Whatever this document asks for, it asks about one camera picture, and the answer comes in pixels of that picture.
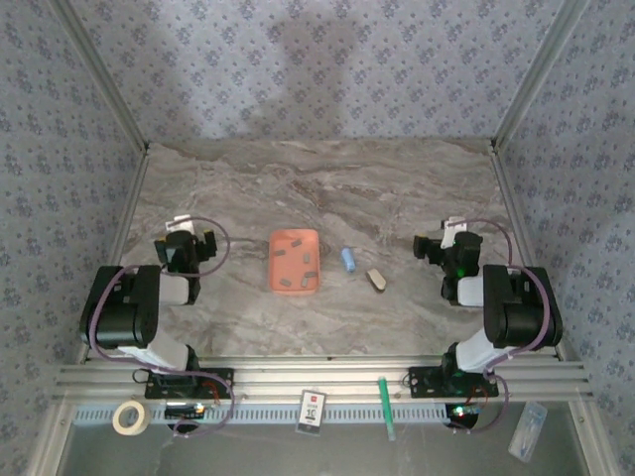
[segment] memory card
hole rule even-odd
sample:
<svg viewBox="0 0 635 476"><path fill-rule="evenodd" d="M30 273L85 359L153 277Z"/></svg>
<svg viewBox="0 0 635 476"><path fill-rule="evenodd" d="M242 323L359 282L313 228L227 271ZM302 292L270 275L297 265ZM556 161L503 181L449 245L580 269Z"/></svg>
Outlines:
<svg viewBox="0 0 635 476"><path fill-rule="evenodd" d="M319 436L325 402L326 394L310 390L304 390L302 392L300 416L298 417L298 424L296 425L296 431L298 433Z"/></svg>

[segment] blue floral wallpaper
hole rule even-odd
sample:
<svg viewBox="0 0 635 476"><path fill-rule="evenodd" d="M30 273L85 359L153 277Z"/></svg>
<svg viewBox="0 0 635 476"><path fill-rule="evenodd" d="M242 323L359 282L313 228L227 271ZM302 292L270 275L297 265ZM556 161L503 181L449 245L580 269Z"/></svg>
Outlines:
<svg viewBox="0 0 635 476"><path fill-rule="evenodd" d="M592 0L504 153L567 337L635 474L635 4Z"/></svg>
<svg viewBox="0 0 635 476"><path fill-rule="evenodd" d="M147 139L492 137L563 0L71 0Z"/></svg>
<svg viewBox="0 0 635 476"><path fill-rule="evenodd" d="M52 366L76 357L137 154L38 0L0 2L0 474L23 474Z"/></svg>

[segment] black mounting plate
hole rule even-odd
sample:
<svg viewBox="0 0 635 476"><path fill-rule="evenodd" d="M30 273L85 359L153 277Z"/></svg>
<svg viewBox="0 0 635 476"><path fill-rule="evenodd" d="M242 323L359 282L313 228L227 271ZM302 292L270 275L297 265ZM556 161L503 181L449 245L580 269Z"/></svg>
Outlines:
<svg viewBox="0 0 635 476"><path fill-rule="evenodd" d="M215 374L233 388L234 369L209 367L199 369L200 372ZM155 374L154 372L148 376L146 384L146 399L148 400L170 400L170 399L194 399L194 400L214 400L218 394L220 400L230 400L227 389L218 382L204 377L199 378L199 385L193 387L185 377L184 383L180 385L179 381L171 382L170 385L162 385L162 378L165 375Z"/></svg>
<svg viewBox="0 0 635 476"><path fill-rule="evenodd" d="M490 383L482 374L456 371L444 378L441 367L411 367L408 381L413 399L498 397L496 382Z"/></svg>

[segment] patterned wallpaper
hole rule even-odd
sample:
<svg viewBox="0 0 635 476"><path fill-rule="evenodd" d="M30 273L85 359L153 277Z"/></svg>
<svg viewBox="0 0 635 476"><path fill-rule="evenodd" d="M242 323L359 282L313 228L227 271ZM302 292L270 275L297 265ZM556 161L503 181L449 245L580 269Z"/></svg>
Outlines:
<svg viewBox="0 0 635 476"><path fill-rule="evenodd" d="M492 137L562 0L71 0L160 143Z"/></svg>
<svg viewBox="0 0 635 476"><path fill-rule="evenodd" d="M0 2L0 474L23 474L53 364L136 164L46 2Z"/></svg>
<svg viewBox="0 0 635 476"><path fill-rule="evenodd" d="M632 0L592 0L504 154L625 474L635 474L634 53Z"/></svg>

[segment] marble table surface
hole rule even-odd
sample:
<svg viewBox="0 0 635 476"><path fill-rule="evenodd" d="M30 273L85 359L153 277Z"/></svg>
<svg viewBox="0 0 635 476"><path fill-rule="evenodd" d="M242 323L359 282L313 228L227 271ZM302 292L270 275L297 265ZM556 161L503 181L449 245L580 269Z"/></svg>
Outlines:
<svg viewBox="0 0 635 476"><path fill-rule="evenodd" d="M231 235L227 263L201 281L195 305L161 309L161 325L199 355L443 353L482 325L482 311L441 298L443 273L414 258L413 236L441 237L451 215L510 228L485 141L153 144L123 264L158 263L153 240L185 213L213 218ZM280 228L317 230L315 295L269 290L268 238ZM484 238L481 266L505 262L495 228L470 230ZM354 251L354 274L341 265L343 246ZM370 268L388 282L382 295L364 276Z"/></svg>

